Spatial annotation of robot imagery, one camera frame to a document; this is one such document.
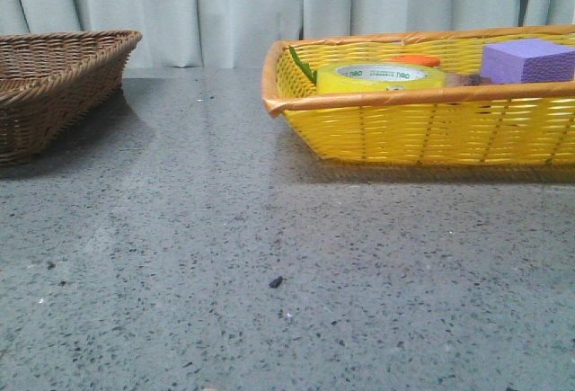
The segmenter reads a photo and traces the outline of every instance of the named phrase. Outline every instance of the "orange object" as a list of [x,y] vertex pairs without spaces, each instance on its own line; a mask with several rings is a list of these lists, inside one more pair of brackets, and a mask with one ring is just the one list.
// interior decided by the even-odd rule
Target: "orange object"
[[436,67],[441,64],[441,60],[439,58],[432,56],[423,56],[421,54],[408,54],[406,56],[391,58],[389,61],[396,61],[398,63],[409,63],[412,65],[422,65],[428,67]]

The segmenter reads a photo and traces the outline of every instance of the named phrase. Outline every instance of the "roll of tape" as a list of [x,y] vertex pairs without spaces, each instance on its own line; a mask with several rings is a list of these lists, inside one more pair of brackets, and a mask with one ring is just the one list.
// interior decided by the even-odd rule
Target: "roll of tape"
[[446,74],[439,69],[404,63],[337,63],[317,71],[318,93],[433,88],[445,83]]

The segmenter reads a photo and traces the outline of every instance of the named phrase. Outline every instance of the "yellow wicker basket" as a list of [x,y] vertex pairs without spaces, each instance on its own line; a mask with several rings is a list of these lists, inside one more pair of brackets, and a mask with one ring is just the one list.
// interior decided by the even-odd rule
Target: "yellow wicker basket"
[[405,54],[441,59],[447,72],[481,69],[486,44],[539,38],[575,47],[575,25],[409,32],[277,41],[261,89],[322,158],[376,164],[575,163],[575,81],[316,94],[289,54],[317,69]]
[[121,85],[139,31],[0,36],[0,166],[28,162]]

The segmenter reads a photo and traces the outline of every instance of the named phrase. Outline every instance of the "speckled granite surface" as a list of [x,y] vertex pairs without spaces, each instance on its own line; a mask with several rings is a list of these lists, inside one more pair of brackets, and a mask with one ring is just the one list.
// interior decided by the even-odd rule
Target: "speckled granite surface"
[[575,389],[572,173],[321,162],[259,75],[127,78],[0,169],[0,390]]

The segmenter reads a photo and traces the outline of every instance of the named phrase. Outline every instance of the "purple sponge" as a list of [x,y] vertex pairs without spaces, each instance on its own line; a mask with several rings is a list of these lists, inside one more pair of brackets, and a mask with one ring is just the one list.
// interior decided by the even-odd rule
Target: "purple sponge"
[[548,40],[522,39],[483,48],[482,76],[494,84],[571,81],[575,49]]

